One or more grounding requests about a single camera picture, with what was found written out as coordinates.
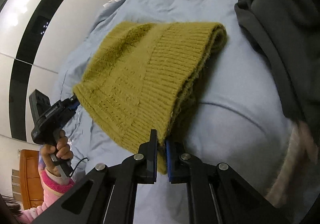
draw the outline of person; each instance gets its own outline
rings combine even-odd
[[[21,224],[31,223],[38,215],[45,211],[74,185],[71,178],[63,179],[57,167],[53,164],[50,154],[54,153],[55,149],[54,146],[48,144],[43,145],[40,149],[38,170],[44,190],[44,202],[42,205],[22,211],[20,204],[14,199],[2,196],[12,215]],[[73,152],[68,145],[68,138],[63,130],[60,131],[60,140],[57,143],[57,150],[58,158],[73,158]]]

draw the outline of black stripe panel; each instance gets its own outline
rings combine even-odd
[[[23,33],[17,59],[33,64],[46,27],[62,2],[63,0],[40,1]]]
[[[9,90],[9,119],[12,138],[27,141],[26,99],[31,64],[13,61]]]
[[[9,89],[9,119],[12,138],[27,141],[26,100],[32,64],[45,30],[62,2],[63,0],[41,0],[22,36],[16,59],[24,62],[14,60]]]

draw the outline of dark green garment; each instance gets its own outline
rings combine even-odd
[[[320,16],[312,0],[238,0],[239,25],[266,56],[284,115],[320,137]]]

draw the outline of orange wooden furniture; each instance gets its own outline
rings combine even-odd
[[[20,154],[20,186],[23,208],[36,208],[43,203],[43,188],[38,172],[39,151],[22,150]]]

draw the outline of black cable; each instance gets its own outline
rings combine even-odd
[[[82,159],[77,163],[76,167],[73,169],[73,171],[72,171],[72,173],[71,173],[71,175],[70,175],[70,178],[73,176],[73,174],[74,174],[74,172],[76,171],[76,168],[78,167],[79,163],[81,163],[81,162],[82,162],[83,160],[85,160],[85,159],[88,160],[87,157],[84,157],[84,158],[82,158]]]

